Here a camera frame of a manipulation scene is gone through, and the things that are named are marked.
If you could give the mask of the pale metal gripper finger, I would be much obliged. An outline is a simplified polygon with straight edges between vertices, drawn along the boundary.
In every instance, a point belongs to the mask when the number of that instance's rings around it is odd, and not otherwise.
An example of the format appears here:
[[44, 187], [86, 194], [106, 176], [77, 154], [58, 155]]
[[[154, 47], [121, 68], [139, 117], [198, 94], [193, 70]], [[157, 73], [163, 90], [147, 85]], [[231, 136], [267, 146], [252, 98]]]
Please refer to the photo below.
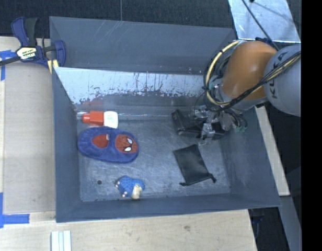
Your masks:
[[206, 119], [208, 117], [208, 111], [205, 108], [195, 109], [194, 116], [198, 119]]
[[201, 130], [201, 135], [198, 141], [199, 146], [207, 145], [212, 143], [215, 136], [215, 130], [211, 123], [205, 123]]

